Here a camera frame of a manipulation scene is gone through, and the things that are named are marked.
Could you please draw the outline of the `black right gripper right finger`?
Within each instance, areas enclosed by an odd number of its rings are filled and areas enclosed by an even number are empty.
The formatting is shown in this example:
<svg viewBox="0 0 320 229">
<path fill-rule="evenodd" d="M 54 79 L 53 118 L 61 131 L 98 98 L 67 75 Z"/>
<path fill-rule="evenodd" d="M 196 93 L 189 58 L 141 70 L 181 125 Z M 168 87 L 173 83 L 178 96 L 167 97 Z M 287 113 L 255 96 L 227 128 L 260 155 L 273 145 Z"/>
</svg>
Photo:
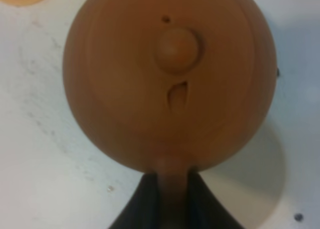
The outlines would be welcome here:
<svg viewBox="0 0 320 229">
<path fill-rule="evenodd" d="M 189 229 L 244 229 L 196 172 L 188 174 L 186 211 Z"/>
</svg>

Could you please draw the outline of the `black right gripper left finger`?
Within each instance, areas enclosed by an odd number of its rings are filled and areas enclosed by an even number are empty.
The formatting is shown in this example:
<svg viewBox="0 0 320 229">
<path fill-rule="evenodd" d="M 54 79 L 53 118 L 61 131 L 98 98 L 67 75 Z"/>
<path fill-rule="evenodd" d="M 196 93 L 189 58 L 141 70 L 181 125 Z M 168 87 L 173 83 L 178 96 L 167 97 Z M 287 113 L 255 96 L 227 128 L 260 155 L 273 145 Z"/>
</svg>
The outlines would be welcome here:
<svg viewBox="0 0 320 229">
<path fill-rule="evenodd" d="M 110 229 L 158 229 L 160 194 L 157 175 L 144 174 L 127 205 Z"/>
</svg>

